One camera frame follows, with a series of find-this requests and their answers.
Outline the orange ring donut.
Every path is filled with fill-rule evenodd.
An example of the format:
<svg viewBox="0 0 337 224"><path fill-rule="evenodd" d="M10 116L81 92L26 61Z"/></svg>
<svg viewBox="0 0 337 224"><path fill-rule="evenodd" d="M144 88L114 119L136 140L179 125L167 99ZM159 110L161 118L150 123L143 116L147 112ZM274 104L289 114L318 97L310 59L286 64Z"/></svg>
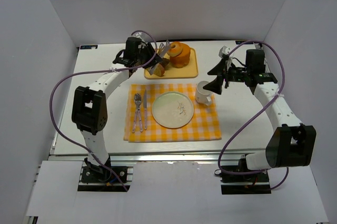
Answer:
<svg viewBox="0 0 337 224"><path fill-rule="evenodd" d="M170 57L178 56L183 50L183 45L180 42L172 42L170 45L170 49L167 51L167 54Z"/></svg>

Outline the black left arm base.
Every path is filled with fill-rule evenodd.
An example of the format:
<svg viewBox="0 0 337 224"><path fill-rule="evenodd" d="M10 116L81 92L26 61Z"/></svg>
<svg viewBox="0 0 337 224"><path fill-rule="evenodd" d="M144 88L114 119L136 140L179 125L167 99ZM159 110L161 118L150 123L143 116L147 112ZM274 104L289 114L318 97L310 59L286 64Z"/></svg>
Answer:
<svg viewBox="0 0 337 224"><path fill-rule="evenodd" d="M102 166L92 165L88 158L84 159L80 178L77 186L79 192L126 192L123 185L129 190L133 168L128 166L111 166L110 159L106 166L110 167L115 174Z"/></svg>

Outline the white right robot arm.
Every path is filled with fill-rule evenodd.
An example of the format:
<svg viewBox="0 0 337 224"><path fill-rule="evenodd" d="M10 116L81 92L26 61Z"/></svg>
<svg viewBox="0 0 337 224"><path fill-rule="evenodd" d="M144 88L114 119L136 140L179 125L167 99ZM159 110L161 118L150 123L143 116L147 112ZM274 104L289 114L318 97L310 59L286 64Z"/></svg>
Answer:
<svg viewBox="0 0 337 224"><path fill-rule="evenodd" d="M237 172L253 174L272 168L308 166L316 130L301 122L279 93L277 79L266 71L264 51L248 49L241 67L233 64L230 52L226 46L220 49L221 61L208 72L216 79L206 84L204 89L221 94L230 82L245 83L262 105L274 131L265 150L241 157Z"/></svg>

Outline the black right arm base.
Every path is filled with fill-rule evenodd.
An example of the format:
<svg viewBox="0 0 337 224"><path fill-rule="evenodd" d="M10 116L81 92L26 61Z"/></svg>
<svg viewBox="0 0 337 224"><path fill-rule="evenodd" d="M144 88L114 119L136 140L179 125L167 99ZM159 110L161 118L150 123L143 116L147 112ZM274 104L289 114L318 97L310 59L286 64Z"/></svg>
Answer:
<svg viewBox="0 0 337 224"><path fill-rule="evenodd" d="M221 179L221 193L223 195L266 195L271 194L269 176L265 173L253 175L229 175L220 169L214 175Z"/></svg>

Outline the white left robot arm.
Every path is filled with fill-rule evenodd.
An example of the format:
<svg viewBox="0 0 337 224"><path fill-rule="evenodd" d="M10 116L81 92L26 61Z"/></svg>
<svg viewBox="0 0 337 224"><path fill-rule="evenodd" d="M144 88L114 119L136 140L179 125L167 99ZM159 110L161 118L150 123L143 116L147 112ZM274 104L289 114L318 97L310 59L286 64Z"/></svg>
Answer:
<svg viewBox="0 0 337 224"><path fill-rule="evenodd" d="M110 163L103 136L108 119L109 96L130 78L137 66L148 68L161 60L155 44L146 43L138 37L128 37L125 48L117 53L107 73L90 85L75 89L71 119L88 148L87 165L99 169Z"/></svg>

